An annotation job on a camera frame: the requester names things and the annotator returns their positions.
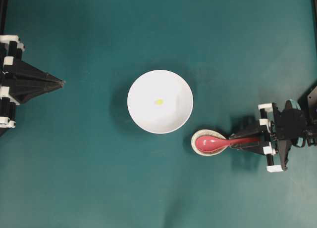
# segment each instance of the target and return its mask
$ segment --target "black triangular gripper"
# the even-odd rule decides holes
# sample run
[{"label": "black triangular gripper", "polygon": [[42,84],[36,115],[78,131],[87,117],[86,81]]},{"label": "black triangular gripper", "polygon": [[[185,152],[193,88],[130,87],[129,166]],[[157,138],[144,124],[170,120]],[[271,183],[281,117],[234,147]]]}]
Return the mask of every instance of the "black triangular gripper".
[{"label": "black triangular gripper", "polygon": [[34,66],[29,65],[28,63],[13,58],[12,65],[4,65],[3,71],[14,74],[17,78],[48,81],[48,82],[57,82],[63,84],[63,81],[52,76],[49,73],[45,73]]},{"label": "black triangular gripper", "polygon": [[10,87],[9,94],[15,100],[19,103],[26,103],[36,96],[62,88],[63,82],[4,79],[2,85]]}]

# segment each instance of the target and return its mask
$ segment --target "teal table surface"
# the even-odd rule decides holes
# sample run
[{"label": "teal table surface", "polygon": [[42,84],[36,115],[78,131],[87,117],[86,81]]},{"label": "teal table surface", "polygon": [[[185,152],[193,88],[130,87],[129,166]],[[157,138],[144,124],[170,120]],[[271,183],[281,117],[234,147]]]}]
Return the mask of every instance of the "teal table surface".
[{"label": "teal table surface", "polygon": [[[316,81],[311,0],[9,0],[5,33],[66,84],[19,106],[0,138],[1,228],[316,226],[316,148],[293,148],[289,170],[270,174],[260,155],[190,145]],[[154,69],[194,95],[189,121],[166,135],[138,128],[126,106]]]}]

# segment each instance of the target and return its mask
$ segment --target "white bowl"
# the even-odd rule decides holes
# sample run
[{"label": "white bowl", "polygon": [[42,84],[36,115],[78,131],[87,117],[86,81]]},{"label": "white bowl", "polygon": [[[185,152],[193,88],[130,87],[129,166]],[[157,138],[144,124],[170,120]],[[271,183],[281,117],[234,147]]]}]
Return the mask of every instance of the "white bowl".
[{"label": "white bowl", "polygon": [[185,124],[193,110],[193,94],[183,78],[165,70],[149,71],[132,84],[128,110],[145,131],[170,133]]}]

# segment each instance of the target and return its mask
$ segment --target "plastic spoon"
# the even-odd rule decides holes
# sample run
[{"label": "plastic spoon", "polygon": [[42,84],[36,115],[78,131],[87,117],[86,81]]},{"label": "plastic spoon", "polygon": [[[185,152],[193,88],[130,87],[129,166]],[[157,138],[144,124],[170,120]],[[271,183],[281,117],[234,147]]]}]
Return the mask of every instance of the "plastic spoon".
[{"label": "plastic spoon", "polygon": [[196,139],[196,148],[202,152],[213,152],[221,148],[231,146],[234,144],[244,144],[260,141],[258,137],[246,137],[239,139],[220,139],[212,136],[202,136]]}]

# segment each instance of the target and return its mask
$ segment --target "small yellow item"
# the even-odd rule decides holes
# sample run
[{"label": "small yellow item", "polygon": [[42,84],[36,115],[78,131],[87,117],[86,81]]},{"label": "small yellow item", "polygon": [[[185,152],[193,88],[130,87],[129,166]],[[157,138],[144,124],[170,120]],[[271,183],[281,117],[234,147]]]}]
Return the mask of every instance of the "small yellow item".
[{"label": "small yellow item", "polygon": [[162,105],[163,104],[163,99],[158,99],[154,102],[155,105]]}]

